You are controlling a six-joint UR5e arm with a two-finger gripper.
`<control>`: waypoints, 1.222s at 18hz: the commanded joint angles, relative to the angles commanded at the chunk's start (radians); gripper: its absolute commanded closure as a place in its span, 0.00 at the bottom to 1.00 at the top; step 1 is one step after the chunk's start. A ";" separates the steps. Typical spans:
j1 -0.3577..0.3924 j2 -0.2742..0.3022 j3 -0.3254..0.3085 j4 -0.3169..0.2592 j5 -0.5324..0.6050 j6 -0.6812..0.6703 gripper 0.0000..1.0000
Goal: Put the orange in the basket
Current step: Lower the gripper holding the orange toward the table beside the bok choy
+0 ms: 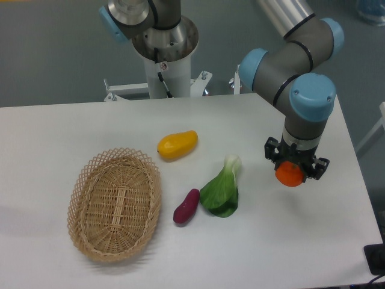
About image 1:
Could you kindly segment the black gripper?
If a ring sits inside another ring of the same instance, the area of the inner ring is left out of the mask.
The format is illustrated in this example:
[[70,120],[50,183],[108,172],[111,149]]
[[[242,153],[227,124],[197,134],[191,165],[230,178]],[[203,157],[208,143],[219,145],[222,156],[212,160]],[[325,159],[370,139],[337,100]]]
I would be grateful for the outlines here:
[[303,169],[303,182],[306,182],[307,179],[319,180],[330,164],[329,159],[315,156],[317,148],[315,146],[312,149],[302,151],[289,146],[284,140],[279,142],[273,137],[268,137],[264,144],[265,158],[274,164],[274,170],[277,170],[281,163],[289,161]]

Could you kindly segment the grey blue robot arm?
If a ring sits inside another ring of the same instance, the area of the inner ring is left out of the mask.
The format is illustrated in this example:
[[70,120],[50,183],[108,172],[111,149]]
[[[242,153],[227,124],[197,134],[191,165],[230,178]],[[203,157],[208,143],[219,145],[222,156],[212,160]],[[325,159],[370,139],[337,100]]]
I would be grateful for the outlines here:
[[[318,19],[306,1],[260,1],[260,7],[285,40],[276,52],[250,51],[239,79],[285,116],[281,140],[269,138],[265,157],[276,178],[288,187],[319,179],[329,161],[315,155],[333,111],[336,88],[313,70],[338,53],[342,27]],[[191,56],[199,35],[181,13],[180,1],[109,1],[99,15],[117,42],[131,41],[146,64],[151,98],[191,95]]]

